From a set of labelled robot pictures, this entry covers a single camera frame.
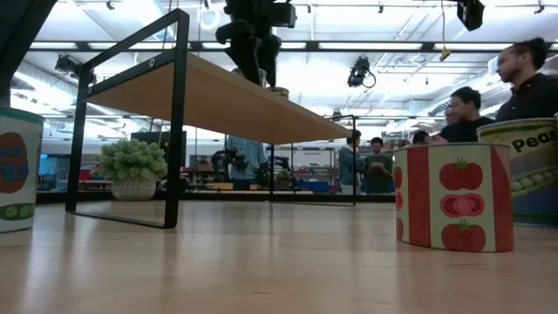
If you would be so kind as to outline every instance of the person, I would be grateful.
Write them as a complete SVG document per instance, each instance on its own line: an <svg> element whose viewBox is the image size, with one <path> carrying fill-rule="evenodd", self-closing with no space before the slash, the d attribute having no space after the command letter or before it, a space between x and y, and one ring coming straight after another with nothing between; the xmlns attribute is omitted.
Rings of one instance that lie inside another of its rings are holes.
<svg viewBox="0 0 558 314"><path fill-rule="evenodd" d="M446 124L447 124L448 126L450 126L450 125L454 124L455 122L457 122L457 119L456 119L456 117L455 117L455 113L452 112L452 109L447 108L447 109L444 111L444 115L446 116Z"/></svg>
<svg viewBox="0 0 558 314"><path fill-rule="evenodd" d="M553 118L558 113L558 81L538 71L548 54L547 44L535 38L506 48L496 72L512 84L512 98L502 105L496 121Z"/></svg>
<svg viewBox="0 0 558 314"><path fill-rule="evenodd" d="M251 185L257 184L256 169L266 161L263 154L263 144L254 140L245 140L235 136L227 137L227 149L236 149L244 156L248 163L246 169L237 170L231 165L230 179L234 190L250 190Z"/></svg>
<svg viewBox="0 0 558 314"><path fill-rule="evenodd" d="M357 155L357 173L362 173L365 169L363 159L358 155L358 146L360 146L360 131L355 130L353 136L347 138L347 145L339 150L339 184L341 185L342 195L352 195L353 192L353 154ZM353 138L355 141L356 152L353 152ZM360 175L357 175L357 195L360 194Z"/></svg>
<svg viewBox="0 0 558 314"><path fill-rule="evenodd" d="M412 144L413 145L428 145L430 144L430 134L427 131L420 130L417 131L412 136Z"/></svg>
<svg viewBox="0 0 558 314"><path fill-rule="evenodd" d="M366 179L368 179L368 194L385 194L391 192L391 168L393 160L382 154L384 141L379 137L371 140L372 156L364 159L368 166Z"/></svg>
<svg viewBox="0 0 558 314"><path fill-rule="evenodd" d="M492 119L480 116L480 93L473 88L461 87L453 92L450 100L449 108L458 121L442 129L435 139L438 144L476 142L477 129L494 123Z"/></svg>

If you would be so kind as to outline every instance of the blue bin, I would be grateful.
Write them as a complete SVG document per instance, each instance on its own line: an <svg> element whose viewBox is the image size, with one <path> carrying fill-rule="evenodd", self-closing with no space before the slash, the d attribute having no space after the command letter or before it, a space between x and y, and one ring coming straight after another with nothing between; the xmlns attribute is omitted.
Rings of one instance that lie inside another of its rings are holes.
<svg viewBox="0 0 558 314"><path fill-rule="evenodd" d="M308 189L312 192L330 192L330 184L327 181L307 182L299 181L298 188Z"/></svg>

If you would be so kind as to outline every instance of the green pea illustration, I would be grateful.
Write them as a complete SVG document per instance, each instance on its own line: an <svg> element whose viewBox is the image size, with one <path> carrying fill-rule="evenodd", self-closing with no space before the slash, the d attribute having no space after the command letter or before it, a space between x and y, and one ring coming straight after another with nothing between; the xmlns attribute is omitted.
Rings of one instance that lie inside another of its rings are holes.
<svg viewBox="0 0 558 314"><path fill-rule="evenodd" d="M519 177L512 179L512 197L528 195L534 191L544 188L558 180L556 169L547 167L543 169L534 170L528 174L522 174Z"/></svg>
<svg viewBox="0 0 558 314"><path fill-rule="evenodd" d="M21 209L19 209L19 215L23 218L27 218L30 214L29 206L23 205Z"/></svg>
<svg viewBox="0 0 558 314"><path fill-rule="evenodd" d="M6 209L6 217L13 218L17 216L17 207L10 206Z"/></svg>

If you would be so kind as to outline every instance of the tomato can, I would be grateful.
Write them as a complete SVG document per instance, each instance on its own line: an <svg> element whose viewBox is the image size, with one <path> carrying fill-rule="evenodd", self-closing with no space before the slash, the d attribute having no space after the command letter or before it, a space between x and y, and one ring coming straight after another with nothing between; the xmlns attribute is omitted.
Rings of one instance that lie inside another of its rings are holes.
<svg viewBox="0 0 558 314"><path fill-rule="evenodd" d="M514 220L558 226L556 119L522 119L483 126L479 141L511 147Z"/></svg>
<svg viewBox="0 0 558 314"><path fill-rule="evenodd" d="M44 118L0 106L0 232L33 225Z"/></svg>
<svg viewBox="0 0 558 314"><path fill-rule="evenodd" d="M509 151L484 143L394 151L398 240L466 252L512 250Z"/></svg>

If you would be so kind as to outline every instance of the dark shirt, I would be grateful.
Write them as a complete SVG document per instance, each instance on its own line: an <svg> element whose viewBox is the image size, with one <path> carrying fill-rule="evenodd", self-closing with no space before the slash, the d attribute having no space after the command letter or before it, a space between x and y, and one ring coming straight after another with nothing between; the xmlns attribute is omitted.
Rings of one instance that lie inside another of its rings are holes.
<svg viewBox="0 0 558 314"><path fill-rule="evenodd" d="M558 113L558 81L537 74L512 89L512 98L502 105L496 121L553 118L555 113Z"/></svg>
<svg viewBox="0 0 558 314"><path fill-rule="evenodd" d="M379 168L372 168L371 164L379 162L384 165L385 170L391 173L393 160L386 155L368 156L364 159L364 163L368 167L366 178L368 179L368 194L370 193L390 193L391 192L391 177Z"/></svg>
<svg viewBox="0 0 558 314"><path fill-rule="evenodd" d="M479 139L477 129L491 123L494 123L494 120L487 117L480 117L474 121L460 120L444 127L440 136L450 143L476 142Z"/></svg>

